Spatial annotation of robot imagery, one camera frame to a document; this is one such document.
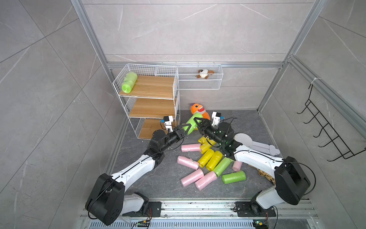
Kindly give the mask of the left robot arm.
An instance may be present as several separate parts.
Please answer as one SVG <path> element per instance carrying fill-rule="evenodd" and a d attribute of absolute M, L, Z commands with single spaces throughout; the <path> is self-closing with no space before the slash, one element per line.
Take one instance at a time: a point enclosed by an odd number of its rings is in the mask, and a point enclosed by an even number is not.
<path fill-rule="evenodd" d="M 120 215 L 131 212 L 145 215 L 149 199 L 140 193 L 125 195 L 126 190 L 143 175 L 154 170 L 164 159 L 164 152 L 184 140 L 196 127 L 196 124 L 183 124 L 169 133 L 156 130 L 139 159 L 112 175 L 101 174 L 85 204 L 90 219 L 98 219 L 108 226 Z"/>

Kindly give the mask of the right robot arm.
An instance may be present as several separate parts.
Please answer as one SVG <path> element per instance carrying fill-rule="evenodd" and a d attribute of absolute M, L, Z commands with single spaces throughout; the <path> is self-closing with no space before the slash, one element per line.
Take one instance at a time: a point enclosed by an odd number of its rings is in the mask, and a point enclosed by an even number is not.
<path fill-rule="evenodd" d="M 256 193 L 251 199 L 249 208 L 254 215 L 258 216 L 283 202 L 297 205 L 307 194 L 311 182 L 301 168 L 302 163 L 295 158 L 288 156 L 283 159 L 245 146 L 235 140 L 230 123 L 222 122 L 215 128 L 208 119 L 196 117 L 193 120 L 199 132 L 217 143 L 225 157 L 246 163 L 275 179 L 273 187 Z"/>

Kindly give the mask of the green roll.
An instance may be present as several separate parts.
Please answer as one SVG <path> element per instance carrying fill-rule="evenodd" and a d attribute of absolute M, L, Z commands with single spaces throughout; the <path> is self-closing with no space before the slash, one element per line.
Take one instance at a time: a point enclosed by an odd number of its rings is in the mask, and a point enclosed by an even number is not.
<path fill-rule="evenodd" d="M 227 167 L 233 162 L 232 159 L 224 157 L 219 164 L 213 169 L 217 177 L 220 177 Z"/>
<path fill-rule="evenodd" d="M 129 94 L 132 91 L 137 79 L 138 79 L 137 73 L 128 72 L 121 86 L 122 91 L 126 94 Z"/>
<path fill-rule="evenodd" d="M 246 180 L 246 174 L 243 171 L 237 171 L 230 174 L 222 175 L 222 181 L 224 184 L 231 184 Z"/>
<path fill-rule="evenodd" d="M 195 121 L 195 118 L 203 118 L 203 116 L 199 113 L 192 115 L 192 117 L 186 122 L 186 124 L 190 124 L 190 127 L 197 127 L 198 123 L 201 123 L 201 120 Z"/>

